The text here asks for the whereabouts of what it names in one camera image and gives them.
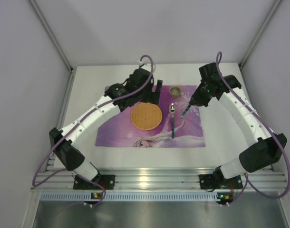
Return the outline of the speckled ceramic cup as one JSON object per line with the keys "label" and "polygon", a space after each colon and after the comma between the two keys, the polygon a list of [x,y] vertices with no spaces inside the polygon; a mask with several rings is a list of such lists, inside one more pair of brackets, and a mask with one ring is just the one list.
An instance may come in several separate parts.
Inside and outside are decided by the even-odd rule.
{"label": "speckled ceramic cup", "polygon": [[170,96],[173,98],[173,99],[177,99],[181,96],[181,88],[179,86],[172,86],[170,87],[169,89],[169,93],[170,93]]}

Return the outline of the round woven bamboo plate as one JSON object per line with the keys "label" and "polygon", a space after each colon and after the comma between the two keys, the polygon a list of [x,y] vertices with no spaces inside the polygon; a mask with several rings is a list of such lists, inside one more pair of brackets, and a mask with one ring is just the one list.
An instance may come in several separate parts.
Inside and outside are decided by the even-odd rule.
{"label": "round woven bamboo plate", "polygon": [[159,126],[162,121],[159,106],[151,103],[139,103],[130,114],[132,124],[139,130],[149,131]]}

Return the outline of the spoon with teal handle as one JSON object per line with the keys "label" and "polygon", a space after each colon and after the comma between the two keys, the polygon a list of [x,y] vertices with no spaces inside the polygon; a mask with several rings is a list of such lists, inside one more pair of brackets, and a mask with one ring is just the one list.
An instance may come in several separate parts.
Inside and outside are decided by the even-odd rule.
{"label": "spoon with teal handle", "polygon": [[174,137],[175,137],[175,127],[174,127],[174,114],[175,114],[175,111],[176,111],[176,107],[175,107],[175,105],[174,105],[174,103],[171,103],[170,105],[169,105],[169,113],[170,113],[170,115],[171,115],[171,137],[172,137],[172,139],[174,139]]}

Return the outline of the fork with teal handle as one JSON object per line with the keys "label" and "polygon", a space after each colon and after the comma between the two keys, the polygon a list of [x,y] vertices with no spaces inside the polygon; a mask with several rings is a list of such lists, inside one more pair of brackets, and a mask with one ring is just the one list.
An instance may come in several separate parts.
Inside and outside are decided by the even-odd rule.
{"label": "fork with teal handle", "polygon": [[191,104],[189,103],[188,106],[185,108],[185,110],[182,112],[180,118],[183,119],[185,115],[188,113],[189,109],[191,108]]}

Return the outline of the purple printed placemat cloth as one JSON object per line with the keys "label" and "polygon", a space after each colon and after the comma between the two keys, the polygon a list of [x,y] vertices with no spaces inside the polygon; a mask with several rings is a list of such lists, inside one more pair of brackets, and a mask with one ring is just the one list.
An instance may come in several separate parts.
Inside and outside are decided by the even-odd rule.
{"label": "purple printed placemat cloth", "polygon": [[[170,96],[170,85],[164,85],[161,89],[159,108],[162,111],[162,121],[158,127],[149,130],[137,129],[130,120],[132,107],[112,117],[99,127],[95,145],[97,147],[161,147],[161,148],[189,148],[204,147],[204,135],[197,106],[192,106],[183,119],[182,112],[187,107],[194,85],[181,85],[181,96],[173,99]],[[171,137],[171,115],[169,105],[174,103],[175,137]]]}

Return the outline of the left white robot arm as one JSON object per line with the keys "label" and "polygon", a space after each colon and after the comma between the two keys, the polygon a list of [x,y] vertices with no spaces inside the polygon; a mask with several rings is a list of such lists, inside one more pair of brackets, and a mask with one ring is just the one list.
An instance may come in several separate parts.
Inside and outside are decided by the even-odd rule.
{"label": "left white robot arm", "polygon": [[162,80],[152,72],[136,69],[123,83],[107,88],[100,99],[69,125],[49,132],[51,149],[65,166],[86,181],[99,183],[99,170],[79,151],[83,141],[97,128],[138,102],[158,104]]}

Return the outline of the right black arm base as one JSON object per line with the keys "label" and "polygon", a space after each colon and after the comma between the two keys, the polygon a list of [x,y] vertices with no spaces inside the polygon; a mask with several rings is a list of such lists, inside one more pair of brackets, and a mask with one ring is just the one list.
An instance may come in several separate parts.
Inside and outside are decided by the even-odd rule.
{"label": "right black arm base", "polygon": [[200,174],[199,175],[200,189],[206,191],[214,190],[240,190],[243,188],[240,176],[231,179],[217,180],[213,174]]}

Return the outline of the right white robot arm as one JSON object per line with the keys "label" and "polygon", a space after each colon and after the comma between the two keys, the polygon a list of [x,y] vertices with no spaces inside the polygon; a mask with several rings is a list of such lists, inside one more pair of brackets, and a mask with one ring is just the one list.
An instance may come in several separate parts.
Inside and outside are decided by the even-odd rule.
{"label": "right white robot arm", "polygon": [[226,181],[238,175],[252,173],[277,163],[281,158],[280,146],[284,147],[287,138],[267,130],[256,118],[242,85],[234,75],[220,77],[216,63],[199,68],[201,83],[193,93],[190,105],[208,106],[216,98],[232,115],[242,131],[248,148],[238,158],[227,162],[214,171],[218,181]]}

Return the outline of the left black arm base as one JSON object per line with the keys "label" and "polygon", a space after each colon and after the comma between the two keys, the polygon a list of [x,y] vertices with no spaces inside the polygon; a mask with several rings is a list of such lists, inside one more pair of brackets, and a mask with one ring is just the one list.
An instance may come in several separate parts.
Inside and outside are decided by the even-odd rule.
{"label": "left black arm base", "polygon": [[74,190],[101,190],[104,188],[106,190],[113,190],[115,186],[115,175],[100,174],[93,180],[86,180],[79,175],[74,177]]}

